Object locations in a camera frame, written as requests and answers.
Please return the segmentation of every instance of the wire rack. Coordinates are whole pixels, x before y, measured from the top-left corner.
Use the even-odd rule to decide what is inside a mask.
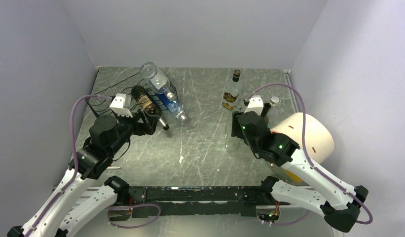
[[[136,73],[126,79],[118,82],[117,84],[106,88],[105,90],[99,91],[96,93],[97,95],[106,95],[115,98],[115,95],[118,93],[124,93],[131,95],[131,89],[136,86],[142,86],[147,93],[150,95],[150,99],[157,104],[162,111],[167,110],[166,106],[160,101],[160,99],[156,96],[154,91],[144,82],[144,80],[140,77],[139,73]],[[176,92],[176,87],[170,83],[170,90],[176,95],[176,99],[178,99],[178,94]],[[87,98],[86,99],[87,105],[92,110],[92,113],[95,117],[99,117],[105,114],[111,114],[112,110],[110,109],[110,102],[107,100],[102,100],[98,98]],[[130,104],[130,111],[133,113],[139,108],[139,104],[134,100],[131,96],[131,104]]]

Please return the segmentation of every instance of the white cylindrical bin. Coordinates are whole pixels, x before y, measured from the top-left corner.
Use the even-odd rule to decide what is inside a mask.
[[[317,119],[306,114],[305,121],[305,145],[308,155],[317,163],[323,162],[334,150],[334,140],[330,132]],[[296,141],[302,147],[302,113],[295,113],[271,129],[272,132],[284,133]],[[286,171],[296,182],[299,177]]]

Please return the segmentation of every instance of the bottle rack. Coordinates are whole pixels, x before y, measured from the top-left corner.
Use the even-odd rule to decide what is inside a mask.
[[[126,79],[118,82],[117,84],[106,88],[105,90],[99,91],[96,94],[97,95],[106,95],[110,96],[112,98],[115,98],[115,95],[118,93],[124,93],[128,94],[131,96],[131,103],[130,103],[130,111],[133,113],[137,111],[140,106],[137,104],[137,102],[134,100],[134,98],[131,95],[131,89],[136,86],[140,85],[142,86],[147,93],[150,95],[151,100],[156,103],[162,111],[167,110],[166,106],[163,105],[163,103],[160,101],[160,99],[156,96],[154,91],[150,88],[150,86],[147,85],[147,83],[144,82],[144,80],[140,77],[139,73],[136,73],[130,77],[127,77]],[[170,82],[170,90],[172,93],[176,95],[176,99],[178,100],[178,94],[176,91],[176,87]],[[105,114],[111,114],[112,110],[110,109],[110,102],[107,100],[102,100],[98,98],[87,98],[86,99],[87,105],[90,107],[92,113],[95,115],[95,117],[99,117],[101,115]]]

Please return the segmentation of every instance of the wall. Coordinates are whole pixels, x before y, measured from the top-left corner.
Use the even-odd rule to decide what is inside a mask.
[[[335,139],[324,166],[369,189],[348,236],[405,236],[405,0],[329,0],[291,78]]]
[[[289,69],[327,0],[63,0],[99,66]]]
[[[95,75],[59,0],[0,1],[0,236],[29,220],[61,179],[70,110]]]

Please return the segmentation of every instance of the gray marble surface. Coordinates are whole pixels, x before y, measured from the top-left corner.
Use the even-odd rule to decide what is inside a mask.
[[[277,176],[269,163],[255,159],[249,147],[242,146],[227,153],[224,130],[229,112],[221,108],[221,98],[227,80],[234,69],[162,68],[176,86],[179,102],[190,120],[181,123],[163,112],[170,129],[157,128],[154,135],[133,136],[129,151],[114,166],[121,170],[106,171],[96,185],[117,175],[131,186],[233,186],[259,185],[268,175]],[[287,83],[280,70],[242,69],[241,95],[247,96],[259,86],[270,82]],[[101,67],[92,93],[114,85],[138,72],[138,68]],[[263,100],[280,98],[278,106],[269,113],[273,126],[294,113],[289,90],[276,86],[261,91]],[[89,136],[95,116],[87,109],[77,140],[77,148]]]

